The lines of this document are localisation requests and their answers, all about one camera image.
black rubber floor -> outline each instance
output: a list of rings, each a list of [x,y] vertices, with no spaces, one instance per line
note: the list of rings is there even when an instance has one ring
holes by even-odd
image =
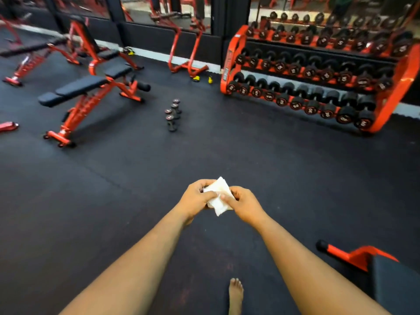
[[[21,34],[27,43],[43,38]],[[194,83],[138,61],[146,66],[139,79],[152,86],[146,103],[113,91],[74,133],[75,149],[42,139],[74,102],[49,109],[37,97],[87,74],[87,64],[55,53],[23,88],[0,84],[0,123],[21,124],[0,134],[1,314],[57,314],[189,183],[220,175],[250,188],[313,251],[319,238],[345,250],[373,245],[420,271],[419,121],[392,117],[359,137],[224,96],[217,78]],[[1,75],[16,62],[1,59]],[[170,133],[163,111],[175,98],[183,114]],[[234,212],[213,211],[183,232],[150,314],[226,314],[231,277],[244,284],[244,314],[298,314],[259,235]]]

hand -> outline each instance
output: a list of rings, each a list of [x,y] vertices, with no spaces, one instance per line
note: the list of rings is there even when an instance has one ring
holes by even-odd
[[[215,181],[214,179],[202,179],[193,182],[188,186],[181,200],[174,207],[177,211],[185,214],[187,224],[190,224],[196,214],[204,209],[207,201],[217,197],[217,193],[214,191],[202,192],[204,187],[211,185]]]
[[[267,216],[257,198],[249,189],[234,186],[230,187],[230,190],[235,199],[224,194],[220,195],[220,198],[231,206],[244,222],[256,227],[258,221]]]

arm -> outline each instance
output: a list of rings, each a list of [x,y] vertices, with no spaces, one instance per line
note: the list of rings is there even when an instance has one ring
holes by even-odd
[[[179,203],[60,314],[146,314],[183,227],[217,196],[213,191],[201,192],[213,182],[199,180],[189,185]]]
[[[260,233],[302,314],[390,315],[270,218],[251,191],[231,191],[238,200],[221,198]]]

forearm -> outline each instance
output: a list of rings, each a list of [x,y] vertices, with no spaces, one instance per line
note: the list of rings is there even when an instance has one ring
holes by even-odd
[[[387,314],[268,215],[255,225],[304,315]]]
[[[186,221],[171,210],[82,291],[61,315],[146,314]]]

white tissue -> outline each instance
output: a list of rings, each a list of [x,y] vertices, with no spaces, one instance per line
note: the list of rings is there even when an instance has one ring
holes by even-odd
[[[217,216],[220,216],[223,212],[225,212],[226,210],[233,210],[228,204],[226,204],[225,202],[223,202],[220,199],[220,194],[223,193],[227,196],[231,196],[232,198],[235,198],[230,189],[228,184],[226,183],[226,181],[220,177],[219,179],[217,179],[215,182],[213,182],[211,185],[205,187],[203,189],[203,192],[206,191],[214,191],[218,193],[218,197],[217,198],[213,198],[212,200],[207,202],[207,206],[209,208],[214,208],[214,211],[216,212]]]

